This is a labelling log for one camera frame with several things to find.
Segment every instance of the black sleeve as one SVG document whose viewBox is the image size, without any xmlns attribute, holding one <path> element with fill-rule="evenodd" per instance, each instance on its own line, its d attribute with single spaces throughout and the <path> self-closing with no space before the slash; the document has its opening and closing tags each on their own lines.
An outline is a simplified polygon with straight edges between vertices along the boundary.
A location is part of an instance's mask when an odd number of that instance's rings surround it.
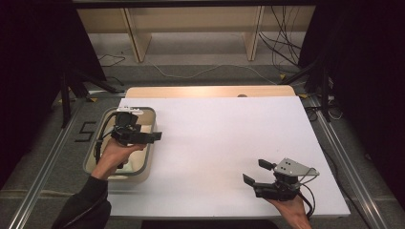
<svg viewBox="0 0 405 229">
<path fill-rule="evenodd" d="M 83 189 L 71 196 L 52 228 L 104 228 L 111 213 L 108 181 L 89 177 Z"/>
</svg>

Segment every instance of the silver bracket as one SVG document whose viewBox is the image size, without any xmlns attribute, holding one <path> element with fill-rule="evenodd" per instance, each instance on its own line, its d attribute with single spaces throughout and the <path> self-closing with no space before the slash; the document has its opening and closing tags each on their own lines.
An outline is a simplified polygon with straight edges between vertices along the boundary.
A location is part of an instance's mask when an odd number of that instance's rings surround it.
<svg viewBox="0 0 405 229">
<path fill-rule="evenodd" d="M 275 168 L 274 172 L 283 174 L 289 177 L 298 176 L 319 176 L 319 172 L 314 168 L 307 167 L 297 161 L 289 158 L 284 158 Z"/>
</svg>

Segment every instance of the white tabletop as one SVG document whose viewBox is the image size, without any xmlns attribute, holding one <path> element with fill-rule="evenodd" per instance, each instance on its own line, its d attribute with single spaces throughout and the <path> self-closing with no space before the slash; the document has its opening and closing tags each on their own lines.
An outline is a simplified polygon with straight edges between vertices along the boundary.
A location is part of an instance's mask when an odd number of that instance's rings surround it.
<svg viewBox="0 0 405 229">
<path fill-rule="evenodd" d="M 155 142 L 149 178 L 110 182 L 112 216 L 140 219 L 268 219 L 278 211 L 243 181 L 274 182 L 258 166 L 284 157 L 315 168 L 308 183 L 314 217 L 350 211 L 296 96 L 236 98 L 123 98 L 120 106 L 151 107 L 162 139 Z M 309 201 L 311 196 L 301 188 Z"/>
</svg>

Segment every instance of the human hand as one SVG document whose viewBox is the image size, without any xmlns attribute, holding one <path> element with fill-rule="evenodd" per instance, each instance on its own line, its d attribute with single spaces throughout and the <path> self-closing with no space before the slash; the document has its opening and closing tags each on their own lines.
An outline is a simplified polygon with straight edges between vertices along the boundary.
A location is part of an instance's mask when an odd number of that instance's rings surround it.
<svg viewBox="0 0 405 229">
<path fill-rule="evenodd" d="M 294 229 L 311 228 L 304 208 L 304 201 L 297 195 L 292 200 L 266 199 L 273 204 L 288 224 Z"/>
<path fill-rule="evenodd" d="M 92 177 L 107 179 L 116 171 L 119 164 L 128 161 L 130 154 L 134 151 L 141 151 L 145 147 L 146 144 L 134 144 L 131 146 L 120 145 L 114 138 L 110 138 L 101 155 L 100 161 L 92 171 Z"/>
</svg>

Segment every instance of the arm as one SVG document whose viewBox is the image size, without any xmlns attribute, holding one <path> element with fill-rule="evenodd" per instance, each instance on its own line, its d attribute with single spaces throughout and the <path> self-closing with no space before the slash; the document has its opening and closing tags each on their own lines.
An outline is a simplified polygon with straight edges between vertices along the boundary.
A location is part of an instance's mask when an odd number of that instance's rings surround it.
<svg viewBox="0 0 405 229">
<path fill-rule="evenodd" d="M 111 212 L 107 178 L 120 163 L 127 162 L 130 154 L 145 147 L 144 144 L 122 146 L 111 138 L 86 184 L 67 200 L 53 228 L 104 228 Z"/>
<path fill-rule="evenodd" d="M 279 201 L 266 199 L 273 204 L 288 224 L 294 229 L 310 229 L 310 224 L 304 208 L 304 202 L 296 196 L 293 200 Z"/>
</svg>

